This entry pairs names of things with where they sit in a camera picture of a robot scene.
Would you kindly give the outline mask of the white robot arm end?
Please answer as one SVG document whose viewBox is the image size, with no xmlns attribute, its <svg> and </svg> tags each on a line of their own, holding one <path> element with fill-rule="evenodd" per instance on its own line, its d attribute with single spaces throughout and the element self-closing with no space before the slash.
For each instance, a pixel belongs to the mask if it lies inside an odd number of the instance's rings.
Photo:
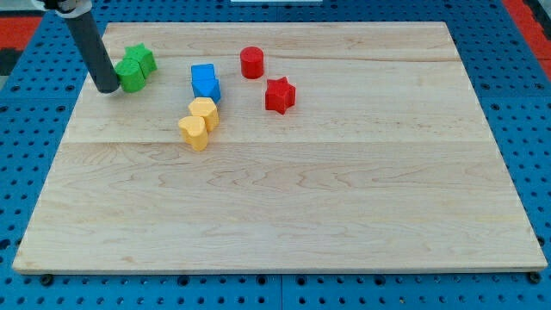
<svg viewBox="0 0 551 310">
<path fill-rule="evenodd" d="M 32 5 L 42 11 L 53 10 L 62 18 L 76 18 L 92 9 L 90 0 L 31 0 Z"/>
</svg>

